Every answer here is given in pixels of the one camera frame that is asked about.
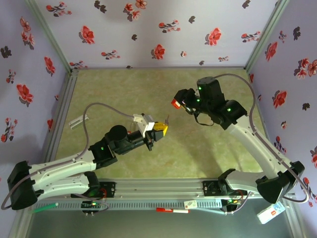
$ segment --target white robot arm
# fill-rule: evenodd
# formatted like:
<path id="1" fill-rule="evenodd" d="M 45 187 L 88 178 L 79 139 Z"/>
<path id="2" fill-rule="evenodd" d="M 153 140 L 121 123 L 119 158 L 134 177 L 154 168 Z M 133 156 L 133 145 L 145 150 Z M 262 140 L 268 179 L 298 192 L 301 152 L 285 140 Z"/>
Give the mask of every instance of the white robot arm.
<path id="1" fill-rule="evenodd" d="M 129 134 L 124 126 L 116 125 L 83 154 L 31 166 L 26 161 L 16 164 L 7 180 L 11 208 L 20 210 L 44 198 L 86 195 L 99 189 L 98 179 L 92 171 L 115 163 L 116 154 L 124 155 L 144 144 L 151 151 L 154 142 L 165 136 L 166 123 L 155 122 L 150 115 L 144 114 L 134 114 L 132 119 L 137 123 L 138 131 Z"/>
<path id="2" fill-rule="evenodd" d="M 234 190 L 247 190 L 259 193 L 266 201 L 276 203 L 296 185 L 296 176 L 301 176 L 304 166 L 301 162 L 291 162 L 281 154 L 250 123 L 247 111 L 234 100 L 225 100 L 219 82 L 213 77 L 197 81 L 199 95 L 194 89 L 177 92 L 172 105 L 177 109 L 183 107 L 193 115 L 197 123 L 200 113 L 210 116 L 225 131 L 234 135 L 250 152 L 261 166 L 261 173 L 240 172 L 235 169 L 225 171 L 218 178 L 218 187 L 223 194 Z"/>

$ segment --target wire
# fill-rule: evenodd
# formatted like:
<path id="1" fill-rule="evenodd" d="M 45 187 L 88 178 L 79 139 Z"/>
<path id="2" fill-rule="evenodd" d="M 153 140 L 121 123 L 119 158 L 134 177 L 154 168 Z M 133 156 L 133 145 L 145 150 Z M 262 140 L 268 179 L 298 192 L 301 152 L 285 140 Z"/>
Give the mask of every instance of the wire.
<path id="1" fill-rule="evenodd" d="M 217 75 L 216 77 L 214 78 L 220 78 L 220 77 L 223 77 L 223 76 L 233 76 L 233 77 L 237 77 L 239 79 L 241 79 L 243 82 L 245 82 L 248 87 L 250 88 L 251 92 L 252 92 L 252 95 L 253 95 L 253 104 L 251 106 L 251 109 L 250 109 L 250 116 L 249 116 L 249 120 L 250 120 L 250 125 L 251 125 L 251 128 L 252 128 L 252 131 L 253 133 L 257 136 L 257 138 L 265 145 L 265 147 L 275 156 L 275 158 L 289 171 L 289 173 L 300 183 L 300 185 L 303 187 L 304 189 L 304 193 L 305 193 L 305 199 L 303 200 L 295 200 L 295 199 L 292 199 L 292 198 L 289 198 L 289 197 L 283 197 L 284 199 L 286 200 L 289 200 L 291 202 L 297 202 L 297 203 L 306 203 L 308 200 L 309 200 L 309 192 L 306 188 L 306 186 L 304 185 L 304 183 L 301 181 L 301 179 L 297 176 L 297 174 L 295 174 L 295 172 L 283 161 L 282 158 L 280 158 L 280 156 L 263 140 L 263 138 L 258 134 L 257 130 L 255 129 L 255 126 L 253 124 L 253 110 L 256 106 L 256 94 L 253 90 L 253 87 L 251 86 L 251 84 L 245 80 L 243 77 L 239 76 L 239 75 L 236 75 L 236 74 L 233 74 L 233 73 L 224 73 L 224 74 L 220 74 L 220 75 Z"/>
<path id="2" fill-rule="evenodd" d="M 104 106 L 104 107 L 106 107 L 106 108 L 109 108 L 109 109 L 115 111 L 116 113 L 119 113 L 119 114 L 122 115 L 122 116 L 125 116 L 125 117 L 128 117 L 128 118 L 133 118 L 133 116 L 127 115 L 127 114 L 125 114 L 125 113 L 122 113 L 122 112 L 118 111 L 117 109 L 115 109 L 115 108 L 113 108 L 113 107 L 111 107 L 111 106 L 109 106 L 109 105 L 107 105 L 107 104 L 104 104 L 104 103 L 91 103 L 91 104 L 89 104 L 89 105 L 85 108 L 84 114 L 83 114 L 83 128 L 84 128 L 84 132 L 85 132 L 85 136 L 86 136 L 86 146 L 85 146 L 84 150 L 83 150 L 77 157 L 74 158 L 75 161 L 78 160 L 83 154 L 85 154 L 86 151 L 88 150 L 88 147 L 89 147 L 89 135 L 88 135 L 87 128 L 86 128 L 85 115 L 86 115 L 87 110 L 88 110 L 91 106 L 93 106 L 93 105 Z M 69 160 L 69 161 L 61 162 L 61 163 L 58 163 L 58 164 L 55 164 L 55 165 L 50 165 L 50 166 L 44 167 L 44 168 L 42 168 L 42 169 L 39 169 L 39 170 L 37 170 L 37 171 L 35 171 L 35 172 L 33 172 L 33 173 L 31 173 L 31 174 L 25 176 L 25 177 L 22 178 L 19 182 L 17 182 L 17 183 L 13 186 L 13 188 L 9 191 L 8 195 L 5 197 L 4 201 L 2 202 L 1 209 L 2 209 L 2 210 L 7 210 L 7 209 L 9 209 L 9 208 L 11 207 L 11 205 L 5 206 L 5 204 L 7 203 L 7 201 L 8 201 L 9 198 L 11 197 L 11 195 L 14 193 L 14 191 L 15 191 L 25 180 L 29 179 L 30 177 L 32 177 L 32 176 L 34 176 L 34 175 L 36 175 L 36 174 L 40 174 L 40 173 L 41 173 L 42 171 L 44 171 L 44 170 L 48 170 L 48 169 L 51 169 L 51 168 L 55 168 L 55 167 L 57 167 L 57 166 L 68 165 L 68 164 L 70 164 L 70 163 L 74 163 L 74 161 L 73 161 L 73 160 Z"/>

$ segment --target lavender wall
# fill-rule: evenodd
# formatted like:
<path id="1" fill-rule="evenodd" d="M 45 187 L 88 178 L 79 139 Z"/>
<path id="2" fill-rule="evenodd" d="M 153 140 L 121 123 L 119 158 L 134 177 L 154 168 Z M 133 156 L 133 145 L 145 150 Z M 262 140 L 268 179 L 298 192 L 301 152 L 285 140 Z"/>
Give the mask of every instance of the lavender wall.
<path id="1" fill-rule="evenodd" d="M 43 159 L 44 140 L 66 70 L 24 1 L 1 1 L 0 32 L 2 203 L 8 193 L 6 179 L 14 165 Z M 1 211 L 1 238 L 8 237 L 14 216 L 12 210 Z"/>
<path id="2" fill-rule="evenodd" d="M 269 138 L 292 161 L 305 166 L 310 199 L 304 222 L 317 237 L 317 50 L 316 0 L 291 0 L 267 47 L 251 70 Z M 295 188 L 303 198 L 300 186 Z"/>

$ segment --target red flower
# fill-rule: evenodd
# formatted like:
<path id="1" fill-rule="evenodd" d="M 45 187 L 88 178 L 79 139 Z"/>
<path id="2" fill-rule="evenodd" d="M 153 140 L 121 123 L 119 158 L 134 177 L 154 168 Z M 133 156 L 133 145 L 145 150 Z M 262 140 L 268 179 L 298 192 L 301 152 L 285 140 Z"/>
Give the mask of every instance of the red flower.
<path id="1" fill-rule="evenodd" d="M 30 94 L 30 91 L 28 89 L 28 87 L 24 84 L 17 84 L 16 85 L 16 88 L 18 90 L 18 94 L 19 96 L 21 97 L 22 100 L 28 102 L 28 103 L 31 103 L 33 102 L 33 95 Z"/>
<path id="2" fill-rule="evenodd" d="M 317 154 L 313 155 L 312 162 L 315 163 L 315 168 L 317 168 Z"/>
<path id="3" fill-rule="evenodd" d="M 141 8 L 141 9 L 145 9 L 145 6 L 147 5 L 148 3 L 144 0 L 136 0 L 136 7 L 137 8 Z"/>
<path id="4" fill-rule="evenodd" d="M 309 77 L 317 73 L 317 59 L 308 65 L 307 70 Z"/>
<path id="5" fill-rule="evenodd" d="M 125 8 L 127 11 L 132 11 L 132 10 L 133 10 L 132 3 L 127 3 L 124 8 Z"/>
<path id="6" fill-rule="evenodd" d="M 250 81 L 253 83 L 254 74 L 250 74 Z"/>
<path id="7" fill-rule="evenodd" d="M 140 16 L 140 11 L 133 11 L 132 12 L 133 19 L 137 20 L 139 16 Z"/>
<path id="8" fill-rule="evenodd" d="M 31 33 L 30 33 L 30 35 L 29 35 L 29 42 L 30 42 L 30 44 L 31 44 L 32 46 L 35 44 L 34 36 L 32 36 Z"/>
<path id="9" fill-rule="evenodd" d="M 45 56 L 44 57 L 45 60 L 45 65 L 46 65 L 46 69 L 51 73 L 55 73 L 55 67 L 53 66 L 53 62 L 51 60 L 51 58 Z"/>
<path id="10" fill-rule="evenodd" d="M 24 31 L 22 32 L 21 36 L 23 41 L 28 41 L 28 36 L 24 33 Z"/>
<path id="11" fill-rule="evenodd" d="M 49 128 L 49 131 L 51 131 L 52 125 L 53 125 L 53 119 L 48 120 L 48 128 Z"/>
<path id="12" fill-rule="evenodd" d="M 27 22 L 26 20 L 24 20 L 23 17 L 20 18 L 20 24 L 23 27 L 23 30 L 25 32 L 29 32 L 31 30 L 31 27 L 29 25 L 29 22 Z"/>
<path id="13" fill-rule="evenodd" d="M 217 45 L 217 40 L 219 40 L 221 37 L 221 33 L 219 28 L 215 28 L 213 31 L 210 32 L 209 34 L 209 45 L 211 46 L 216 46 Z"/>
<path id="14" fill-rule="evenodd" d="M 81 34 L 83 36 L 83 38 L 85 39 L 85 41 L 90 45 L 90 44 L 94 44 L 94 32 L 91 31 L 87 26 L 83 26 L 83 29 L 81 30 Z"/>
<path id="15" fill-rule="evenodd" d="M 306 75 L 307 75 L 306 71 L 302 69 L 301 71 L 297 73 L 296 76 L 298 77 L 298 79 L 304 79 Z"/>
<path id="16" fill-rule="evenodd" d="M 270 58 L 272 58 L 275 53 L 276 53 L 276 47 L 277 47 L 277 42 L 274 42 L 273 44 L 270 45 L 266 52 L 266 60 L 269 61 Z"/>
<path id="17" fill-rule="evenodd" d="M 163 48 L 162 45 L 158 44 L 155 48 L 154 48 L 154 55 L 155 58 L 159 59 L 163 59 L 163 55 L 165 54 L 165 49 Z"/>
<path id="18" fill-rule="evenodd" d="M 304 177 L 303 180 L 304 180 L 304 183 L 309 184 L 308 178 Z"/>
<path id="19" fill-rule="evenodd" d="M 308 58 L 305 58 L 305 59 L 302 60 L 302 67 L 303 67 L 303 68 L 306 68 L 306 66 L 307 66 L 308 64 L 309 64 Z"/>
<path id="20" fill-rule="evenodd" d="M 282 106 L 285 103 L 286 96 L 287 96 L 286 91 L 282 91 L 278 93 L 273 100 L 274 107 L 277 108 L 278 106 Z"/>

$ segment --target small white object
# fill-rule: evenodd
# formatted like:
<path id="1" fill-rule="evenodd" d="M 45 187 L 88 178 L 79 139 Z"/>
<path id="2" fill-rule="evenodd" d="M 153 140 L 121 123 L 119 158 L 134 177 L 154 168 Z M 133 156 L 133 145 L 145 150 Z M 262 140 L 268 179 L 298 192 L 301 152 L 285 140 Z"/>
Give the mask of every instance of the small white object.
<path id="1" fill-rule="evenodd" d="M 191 201 L 185 201 L 184 202 L 184 207 L 185 209 L 193 209 L 193 208 L 197 208 L 197 201 L 196 200 L 191 200 Z"/>
<path id="2" fill-rule="evenodd" d="M 85 120 L 89 120 L 89 118 L 86 114 L 85 114 Z M 71 122 L 69 122 L 68 125 L 70 126 L 70 129 L 72 130 L 75 126 L 79 125 L 82 122 L 83 122 L 83 116 L 80 116 L 80 117 L 72 120 Z"/>
<path id="3" fill-rule="evenodd" d="M 276 204 L 272 204 L 268 208 L 258 213 L 257 217 L 262 224 L 265 224 L 284 211 L 285 207 L 283 204 L 281 202 L 277 202 Z"/>

